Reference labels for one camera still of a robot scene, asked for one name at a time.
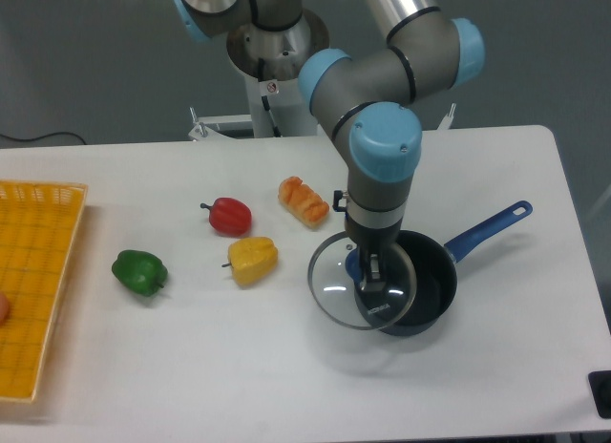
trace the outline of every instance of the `toy vegetable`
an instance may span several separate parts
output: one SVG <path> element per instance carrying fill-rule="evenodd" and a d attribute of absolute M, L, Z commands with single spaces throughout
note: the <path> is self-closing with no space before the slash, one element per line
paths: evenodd
<path fill-rule="evenodd" d="M 203 202 L 200 207 L 210 210 L 210 224 L 223 235 L 241 236 L 252 224 L 248 206 L 233 198 L 218 198 L 212 206 Z"/>
<path fill-rule="evenodd" d="M 123 250 L 113 263 L 113 274 L 133 292 L 150 297 L 168 279 L 168 268 L 155 255 L 139 250 Z"/>
<path fill-rule="evenodd" d="M 251 285 L 267 275 L 278 262 L 278 249 L 266 237 L 244 238 L 229 246 L 233 279 L 239 285 Z"/>

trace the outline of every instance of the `red bell pepper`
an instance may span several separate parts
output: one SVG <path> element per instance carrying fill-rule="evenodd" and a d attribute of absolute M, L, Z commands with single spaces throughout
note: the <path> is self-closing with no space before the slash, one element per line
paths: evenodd
<path fill-rule="evenodd" d="M 219 233 L 241 236 L 250 230 L 252 215 L 243 202 L 233 198 L 218 198 L 212 206 L 202 203 L 202 209 L 210 210 L 210 224 Z"/>

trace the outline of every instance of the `robotic arm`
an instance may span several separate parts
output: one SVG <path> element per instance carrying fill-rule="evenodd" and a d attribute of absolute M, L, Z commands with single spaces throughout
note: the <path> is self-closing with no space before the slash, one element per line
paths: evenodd
<path fill-rule="evenodd" d="M 333 207 L 346 213 L 368 289 L 380 288 L 420 159 L 422 128 L 406 107 L 479 74 L 478 29 L 447 19 L 434 0 L 367 0 L 388 45 L 353 61 L 328 48 L 325 26 L 301 0 L 175 1 L 199 38 L 230 31 L 255 136 L 313 135 L 321 124 L 348 166 L 348 190 Z"/>
<path fill-rule="evenodd" d="M 381 257 L 401 229 L 420 159 L 422 128 L 405 106 L 479 74 L 484 46 L 474 25 L 448 20 L 434 0 L 368 1 L 388 47 L 358 62 L 339 50 L 316 53 L 299 83 L 348 165 L 348 190 L 336 192 L 334 208 L 346 211 L 371 287 L 385 281 Z"/>

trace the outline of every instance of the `saucepan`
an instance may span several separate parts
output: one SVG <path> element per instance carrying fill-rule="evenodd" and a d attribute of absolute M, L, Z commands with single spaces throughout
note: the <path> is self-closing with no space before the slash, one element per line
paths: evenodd
<path fill-rule="evenodd" d="M 409 310 L 393 325 L 381 331 L 396 336 L 412 336 L 431 327 L 450 307 L 456 294 L 457 278 L 455 264 L 464 259 L 479 244 L 488 240 L 505 228 L 521 221 L 533 212 L 528 201 L 519 201 L 486 221 L 461 233 L 444 245 L 415 231 L 402 230 L 397 243 L 407 252 L 413 263 L 416 275 L 416 294 Z M 348 274 L 355 278 L 360 271 L 353 266 L 358 262 L 355 251 L 347 258 Z M 372 308 L 380 305 L 393 305 L 393 301 L 380 301 L 380 295 L 364 292 L 354 279 L 356 304 L 363 317 L 375 327 L 384 324 L 384 312 L 372 313 Z M 389 308 L 388 314 L 398 314 L 402 307 Z"/>

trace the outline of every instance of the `bread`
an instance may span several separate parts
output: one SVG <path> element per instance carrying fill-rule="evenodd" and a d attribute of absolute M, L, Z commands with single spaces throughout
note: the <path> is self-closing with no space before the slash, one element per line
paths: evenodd
<path fill-rule="evenodd" d="M 316 228 L 328 214 L 328 204 L 296 176 L 280 184 L 278 200 L 288 212 L 310 228 Z"/>

